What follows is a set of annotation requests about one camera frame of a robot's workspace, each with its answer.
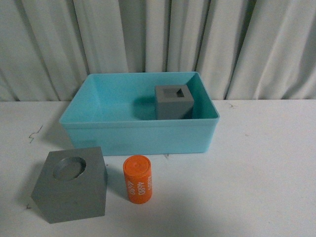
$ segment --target small debris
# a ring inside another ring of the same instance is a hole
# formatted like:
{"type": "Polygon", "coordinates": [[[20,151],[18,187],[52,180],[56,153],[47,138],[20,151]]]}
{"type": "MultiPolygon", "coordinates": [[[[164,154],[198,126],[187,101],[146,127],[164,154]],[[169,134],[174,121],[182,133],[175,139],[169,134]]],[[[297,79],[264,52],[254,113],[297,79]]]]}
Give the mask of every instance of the small debris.
{"type": "Polygon", "coordinates": [[[230,105],[230,108],[236,109],[237,105],[232,105],[231,103],[226,102],[227,104],[230,105]]]}

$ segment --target plastic bin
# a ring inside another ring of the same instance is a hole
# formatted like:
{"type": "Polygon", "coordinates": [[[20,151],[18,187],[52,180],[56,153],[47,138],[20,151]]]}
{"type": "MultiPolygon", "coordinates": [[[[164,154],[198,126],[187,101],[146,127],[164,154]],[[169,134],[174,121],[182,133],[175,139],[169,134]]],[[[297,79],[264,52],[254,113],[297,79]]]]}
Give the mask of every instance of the plastic bin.
{"type": "Polygon", "coordinates": [[[61,116],[75,148],[104,156],[203,153],[219,120],[196,72],[91,74],[61,116]],[[156,120],[155,86],[186,84],[192,119],[156,120]]]}

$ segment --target crack on table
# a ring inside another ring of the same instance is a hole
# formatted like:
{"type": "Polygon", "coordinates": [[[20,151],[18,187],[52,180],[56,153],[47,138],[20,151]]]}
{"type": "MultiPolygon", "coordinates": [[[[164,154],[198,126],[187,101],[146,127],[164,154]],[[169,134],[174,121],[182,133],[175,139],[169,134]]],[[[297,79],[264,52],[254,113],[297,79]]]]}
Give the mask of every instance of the crack on table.
{"type": "Polygon", "coordinates": [[[33,133],[31,133],[31,135],[29,136],[29,138],[30,138],[30,143],[32,143],[32,142],[33,142],[33,140],[34,140],[33,135],[38,134],[38,133],[40,132],[40,130],[41,130],[41,128],[42,128],[42,127],[43,127],[43,125],[39,128],[39,130],[38,130],[37,132],[33,132],[33,133]]]}

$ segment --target square hole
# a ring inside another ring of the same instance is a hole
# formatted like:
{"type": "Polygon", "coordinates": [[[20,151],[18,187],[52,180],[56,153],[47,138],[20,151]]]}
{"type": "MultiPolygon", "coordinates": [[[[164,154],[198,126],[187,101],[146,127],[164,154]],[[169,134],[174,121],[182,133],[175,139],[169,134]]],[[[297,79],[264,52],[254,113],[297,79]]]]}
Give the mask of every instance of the square hole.
{"type": "Polygon", "coordinates": [[[165,88],[163,94],[166,98],[180,98],[184,97],[181,88],[165,88]]]}

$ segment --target gray cube with circular recess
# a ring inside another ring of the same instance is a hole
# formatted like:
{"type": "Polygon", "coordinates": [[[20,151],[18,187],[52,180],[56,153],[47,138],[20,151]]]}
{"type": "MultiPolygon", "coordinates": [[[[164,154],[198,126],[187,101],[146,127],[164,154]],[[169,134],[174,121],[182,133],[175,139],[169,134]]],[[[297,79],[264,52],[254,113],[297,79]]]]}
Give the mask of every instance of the gray cube with circular recess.
{"type": "Polygon", "coordinates": [[[191,119],[194,99],[187,85],[155,87],[156,119],[191,119]]]}
{"type": "Polygon", "coordinates": [[[31,197],[49,223],[104,216],[107,178],[100,147],[50,152],[31,197]]]}

